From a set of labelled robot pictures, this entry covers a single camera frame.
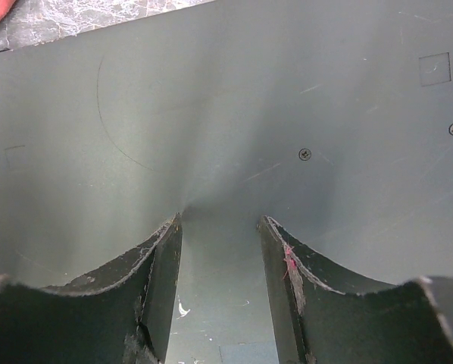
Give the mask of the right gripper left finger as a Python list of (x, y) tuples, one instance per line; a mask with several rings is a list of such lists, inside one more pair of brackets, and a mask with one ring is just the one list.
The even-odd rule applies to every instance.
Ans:
[(63, 286), (0, 275), (0, 363), (163, 363), (182, 249), (180, 215)]

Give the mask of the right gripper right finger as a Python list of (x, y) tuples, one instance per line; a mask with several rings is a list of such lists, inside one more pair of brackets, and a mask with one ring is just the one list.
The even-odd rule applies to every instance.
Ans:
[(281, 363), (453, 363), (453, 278), (392, 285), (258, 223)]

